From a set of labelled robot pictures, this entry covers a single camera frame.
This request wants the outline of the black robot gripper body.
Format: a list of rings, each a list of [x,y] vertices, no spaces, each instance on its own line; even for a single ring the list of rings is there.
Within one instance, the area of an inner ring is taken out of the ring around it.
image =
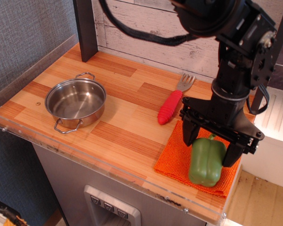
[[[180,111],[182,120],[195,118],[200,128],[234,144],[244,146],[243,153],[254,154],[264,134],[244,114],[244,105],[249,101],[249,92],[240,95],[219,94],[213,91],[210,100],[184,97]]]

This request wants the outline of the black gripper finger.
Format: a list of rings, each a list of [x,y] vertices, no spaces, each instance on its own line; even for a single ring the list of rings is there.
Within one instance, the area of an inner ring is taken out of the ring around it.
[[[232,167],[243,154],[243,150],[243,145],[230,143],[223,159],[223,166],[227,168]]]
[[[183,119],[183,141],[186,146],[190,146],[198,137],[200,131],[200,121],[195,118]]]

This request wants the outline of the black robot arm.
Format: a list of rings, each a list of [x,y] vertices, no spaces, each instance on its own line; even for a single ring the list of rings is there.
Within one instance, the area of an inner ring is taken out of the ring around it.
[[[231,167],[244,153],[255,153],[264,134],[250,122],[250,92],[259,89],[274,70],[274,21],[250,0],[174,0],[183,28],[193,37],[215,37],[219,69],[211,84],[210,100],[185,97],[180,116],[183,140],[191,145],[200,129],[229,142],[222,164]]]

